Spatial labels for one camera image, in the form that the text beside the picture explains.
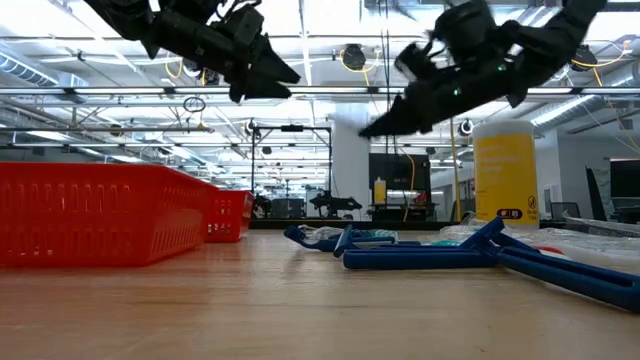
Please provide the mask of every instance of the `wooden table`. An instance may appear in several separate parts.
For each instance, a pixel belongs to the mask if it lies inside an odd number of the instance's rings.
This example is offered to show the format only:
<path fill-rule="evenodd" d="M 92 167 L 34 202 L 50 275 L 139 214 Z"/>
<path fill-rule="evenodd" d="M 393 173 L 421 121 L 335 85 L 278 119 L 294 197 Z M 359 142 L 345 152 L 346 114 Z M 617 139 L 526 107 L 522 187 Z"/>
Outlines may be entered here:
<path fill-rule="evenodd" d="M 146 268 L 2 269 L 0 359 L 638 360 L 640 316 L 500 269 L 348 271 L 262 231 Z"/>

